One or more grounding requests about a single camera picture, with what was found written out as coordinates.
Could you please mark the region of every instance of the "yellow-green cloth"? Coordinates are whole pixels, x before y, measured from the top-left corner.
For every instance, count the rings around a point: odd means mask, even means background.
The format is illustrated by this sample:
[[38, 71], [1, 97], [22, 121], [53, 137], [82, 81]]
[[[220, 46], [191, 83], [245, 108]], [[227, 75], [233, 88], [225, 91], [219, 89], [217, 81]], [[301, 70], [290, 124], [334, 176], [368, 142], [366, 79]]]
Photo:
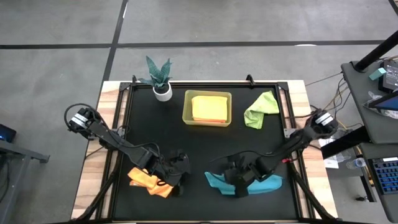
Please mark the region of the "yellow-green cloth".
[[279, 113], [278, 103], [271, 91], [261, 93], [259, 98], [244, 112], [244, 123], [247, 127], [261, 129], [264, 113]]

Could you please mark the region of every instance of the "white flower pot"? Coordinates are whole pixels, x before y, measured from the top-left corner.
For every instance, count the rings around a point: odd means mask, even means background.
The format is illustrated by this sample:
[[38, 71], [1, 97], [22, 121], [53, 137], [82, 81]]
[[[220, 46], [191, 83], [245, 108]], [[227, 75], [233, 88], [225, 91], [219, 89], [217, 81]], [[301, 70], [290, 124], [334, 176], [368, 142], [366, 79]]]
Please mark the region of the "white flower pot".
[[155, 87], [152, 87], [152, 90], [155, 93], [155, 97], [157, 98], [157, 100], [159, 100], [161, 102], [166, 102], [167, 100], [171, 99], [171, 97], [173, 95], [172, 86], [170, 85], [170, 83], [167, 83], [167, 84], [169, 84], [169, 90], [167, 92], [165, 92], [165, 93], [162, 93], [162, 94], [157, 93], [155, 91]]

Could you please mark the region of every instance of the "orange cloth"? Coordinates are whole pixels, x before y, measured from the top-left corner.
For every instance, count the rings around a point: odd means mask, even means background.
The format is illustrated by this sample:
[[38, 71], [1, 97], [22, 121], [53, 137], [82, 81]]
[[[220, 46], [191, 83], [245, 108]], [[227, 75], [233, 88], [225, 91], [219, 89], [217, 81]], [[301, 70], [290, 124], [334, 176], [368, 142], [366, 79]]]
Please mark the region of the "orange cloth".
[[132, 179], [130, 181], [130, 186], [137, 187], [146, 187], [150, 195], [159, 195], [163, 198], [166, 198], [172, 191], [173, 187], [169, 184], [165, 184], [163, 186], [157, 185], [158, 181], [160, 181], [157, 176], [152, 175], [149, 176], [147, 170], [140, 170], [138, 168], [133, 168], [128, 176]]

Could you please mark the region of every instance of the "wooden table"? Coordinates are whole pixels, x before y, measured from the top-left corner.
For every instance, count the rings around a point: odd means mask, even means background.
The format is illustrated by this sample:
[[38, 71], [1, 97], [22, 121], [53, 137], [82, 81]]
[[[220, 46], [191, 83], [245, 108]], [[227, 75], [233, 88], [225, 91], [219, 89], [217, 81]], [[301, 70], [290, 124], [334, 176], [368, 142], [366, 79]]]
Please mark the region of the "wooden table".
[[[290, 98], [293, 106], [294, 115], [303, 116], [311, 112], [303, 80], [256, 81], [256, 82], [287, 82], [289, 85]], [[116, 102], [119, 93], [119, 85], [120, 81], [104, 82], [101, 90], [101, 95], [99, 97], [97, 110], [103, 116], [104, 120], [106, 121], [109, 127], [112, 126], [113, 122]], [[121, 113], [119, 115], [120, 125], [122, 124], [122, 120], [124, 117], [126, 98], [127, 94], [124, 95], [122, 101]], [[287, 104], [285, 101], [283, 91], [281, 92], [281, 98], [282, 98], [283, 107], [286, 108]], [[284, 111], [286, 116], [288, 116], [289, 115], [288, 111], [287, 110]], [[305, 120], [306, 118], [296, 119], [298, 128], [302, 128], [304, 126]], [[290, 125], [289, 121], [286, 120], [286, 123], [288, 124], [287, 128], [289, 128]], [[92, 141], [89, 143], [86, 153], [89, 154], [98, 149], [99, 147], [100, 145], [98, 144], [98, 142]], [[87, 206], [93, 201], [95, 195], [98, 193], [101, 187], [101, 179], [104, 171], [105, 158], [106, 158], [106, 150], [102, 149], [97, 153], [93, 154], [92, 156], [90, 156], [89, 158], [87, 158], [87, 160], [84, 162], [71, 218], [79, 217], [85, 211]], [[326, 208], [326, 210], [334, 217], [337, 217], [335, 202], [333, 200], [333, 196], [331, 193], [328, 175], [326, 173], [325, 165], [323, 163], [321, 151], [312, 147], [308, 147], [303, 152], [303, 158], [305, 163], [305, 169], [307, 172], [308, 183], [311, 191], [314, 193], [319, 202]], [[108, 211], [110, 192], [111, 189], [108, 190], [104, 200], [104, 209], [102, 212], [103, 217], [106, 217], [107, 214], [106, 211]], [[304, 217], [308, 217], [307, 203], [304, 193], [301, 190], [299, 190], [299, 193], [303, 209], [303, 215]]]

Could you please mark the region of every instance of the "small teal box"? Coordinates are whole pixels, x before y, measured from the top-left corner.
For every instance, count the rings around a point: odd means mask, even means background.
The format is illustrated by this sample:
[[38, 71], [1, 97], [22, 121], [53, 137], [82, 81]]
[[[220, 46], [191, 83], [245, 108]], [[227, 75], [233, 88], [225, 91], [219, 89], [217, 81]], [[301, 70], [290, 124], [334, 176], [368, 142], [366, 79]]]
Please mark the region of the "small teal box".
[[376, 80], [376, 79], [378, 79], [379, 77], [381, 77], [382, 75], [384, 75], [384, 74], [386, 74], [387, 73], [387, 71], [384, 69], [384, 68], [379, 68], [379, 69], [377, 69], [376, 71], [374, 71], [370, 76], [369, 76], [369, 78], [371, 79], [371, 80]]

